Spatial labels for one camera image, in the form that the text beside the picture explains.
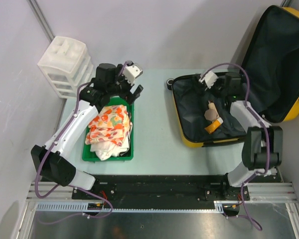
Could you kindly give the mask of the orange floral cloth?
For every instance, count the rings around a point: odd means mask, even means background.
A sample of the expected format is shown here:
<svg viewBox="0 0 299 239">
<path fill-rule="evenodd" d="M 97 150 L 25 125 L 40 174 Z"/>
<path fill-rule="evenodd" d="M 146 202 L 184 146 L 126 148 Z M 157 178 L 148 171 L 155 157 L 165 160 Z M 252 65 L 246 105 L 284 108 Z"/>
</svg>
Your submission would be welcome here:
<svg viewBox="0 0 299 239">
<path fill-rule="evenodd" d="M 104 107 L 88 124 L 85 144 L 111 142 L 122 146 L 130 130 L 130 117 L 127 107 L 113 105 Z"/>
</svg>

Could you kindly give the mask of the yellow Pikachu hard-shell suitcase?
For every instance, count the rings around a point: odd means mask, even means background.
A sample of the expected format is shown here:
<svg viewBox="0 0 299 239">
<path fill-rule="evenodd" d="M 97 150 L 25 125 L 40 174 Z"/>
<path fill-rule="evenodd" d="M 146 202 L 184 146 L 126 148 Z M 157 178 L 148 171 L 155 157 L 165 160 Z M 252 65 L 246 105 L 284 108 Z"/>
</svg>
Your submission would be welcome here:
<svg viewBox="0 0 299 239">
<path fill-rule="evenodd" d="M 231 65 L 224 72 L 236 72 L 249 79 L 249 101 L 253 109 L 270 123 L 294 119 L 299 114 L 299 11 L 291 7 L 268 7 L 261 16 L 240 67 Z M 197 112 L 191 77 L 167 81 L 183 143 L 206 147 L 242 142 L 231 139 L 217 144 L 196 142 L 192 123 Z"/>
</svg>

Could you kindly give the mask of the white garment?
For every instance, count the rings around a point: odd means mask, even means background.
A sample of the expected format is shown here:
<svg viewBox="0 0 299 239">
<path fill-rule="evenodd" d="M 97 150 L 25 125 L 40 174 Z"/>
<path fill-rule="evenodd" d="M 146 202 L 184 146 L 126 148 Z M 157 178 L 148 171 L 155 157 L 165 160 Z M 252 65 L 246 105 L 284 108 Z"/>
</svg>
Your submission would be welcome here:
<svg viewBox="0 0 299 239">
<path fill-rule="evenodd" d="M 90 145 L 90 151 L 101 160 L 118 157 L 130 149 L 130 139 L 133 124 L 118 124 L 115 127 L 89 127 L 85 143 Z"/>
</svg>

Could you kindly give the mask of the green plastic tray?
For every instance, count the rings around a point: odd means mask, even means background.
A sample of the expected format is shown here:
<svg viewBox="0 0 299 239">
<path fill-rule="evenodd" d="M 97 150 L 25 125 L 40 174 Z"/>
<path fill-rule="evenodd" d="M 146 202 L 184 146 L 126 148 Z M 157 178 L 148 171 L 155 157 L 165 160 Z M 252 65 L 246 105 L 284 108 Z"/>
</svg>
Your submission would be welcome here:
<svg viewBox="0 0 299 239">
<path fill-rule="evenodd" d="M 133 114 L 133 105 L 118 97 L 112 98 L 86 128 L 82 160 L 131 160 L 134 144 Z"/>
</svg>

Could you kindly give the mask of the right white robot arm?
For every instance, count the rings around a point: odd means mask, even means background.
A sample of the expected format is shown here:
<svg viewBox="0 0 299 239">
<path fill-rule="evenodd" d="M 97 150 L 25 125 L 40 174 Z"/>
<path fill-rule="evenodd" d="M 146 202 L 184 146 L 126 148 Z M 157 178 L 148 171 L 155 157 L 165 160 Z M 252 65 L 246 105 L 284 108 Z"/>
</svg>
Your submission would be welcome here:
<svg viewBox="0 0 299 239">
<path fill-rule="evenodd" d="M 244 188 L 257 176 L 267 176 L 282 161 L 282 134 L 266 122 L 249 101 L 249 79 L 236 72 L 218 75 L 213 71 L 191 77 L 197 115 L 192 139 L 217 144 L 243 139 L 241 161 L 224 175 L 220 195 L 231 200 L 243 196 Z"/>
</svg>

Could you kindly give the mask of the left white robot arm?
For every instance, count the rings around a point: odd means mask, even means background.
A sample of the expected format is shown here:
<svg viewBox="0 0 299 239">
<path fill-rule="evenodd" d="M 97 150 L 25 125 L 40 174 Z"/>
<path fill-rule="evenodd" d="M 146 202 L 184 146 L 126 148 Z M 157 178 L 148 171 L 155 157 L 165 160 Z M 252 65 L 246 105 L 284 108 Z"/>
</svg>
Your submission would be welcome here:
<svg viewBox="0 0 299 239">
<path fill-rule="evenodd" d="M 71 164 L 69 155 L 90 121 L 112 97 L 120 97 L 129 105 L 134 103 L 143 87 L 138 85 L 134 92 L 131 88 L 142 73 L 142 67 L 132 61 L 117 66 L 101 63 L 95 77 L 78 87 L 75 108 L 64 125 L 43 146 L 35 145 L 31 150 L 37 172 L 35 192 L 38 192 L 38 183 L 43 177 L 57 186 L 81 188 L 89 199 L 99 196 L 100 186 L 95 184 L 95 177 Z"/>
</svg>

